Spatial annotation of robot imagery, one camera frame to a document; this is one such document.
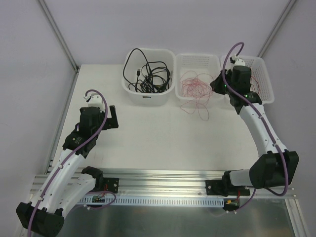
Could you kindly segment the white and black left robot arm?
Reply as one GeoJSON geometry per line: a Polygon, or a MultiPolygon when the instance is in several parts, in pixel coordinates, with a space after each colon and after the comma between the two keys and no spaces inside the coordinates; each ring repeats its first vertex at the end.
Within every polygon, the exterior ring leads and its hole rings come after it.
{"type": "Polygon", "coordinates": [[[88,194],[115,196],[113,182],[102,170],[88,166],[68,187],[70,179],[95,147],[101,131],[118,128],[116,108],[111,105],[102,111],[99,107],[80,109],[80,120],[66,137],[59,160],[39,191],[28,203],[21,202],[16,214],[30,237],[33,233],[55,237],[61,231],[66,216],[81,198],[88,194]]]}

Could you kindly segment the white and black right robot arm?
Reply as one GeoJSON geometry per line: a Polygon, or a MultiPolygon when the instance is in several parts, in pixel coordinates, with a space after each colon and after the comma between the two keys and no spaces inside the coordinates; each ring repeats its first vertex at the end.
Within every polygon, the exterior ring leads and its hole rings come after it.
{"type": "Polygon", "coordinates": [[[277,137],[260,96],[250,90],[250,79],[249,67],[234,66],[230,70],[223,69],[210,84],[214,92],[229,96],[230,104],[250,131],[258,153],[257,161],[249,169],[224,173],[222,191],[233,195],[240,186],[249,186],[283,196],[293,180],[299,156],[277,137]]]}

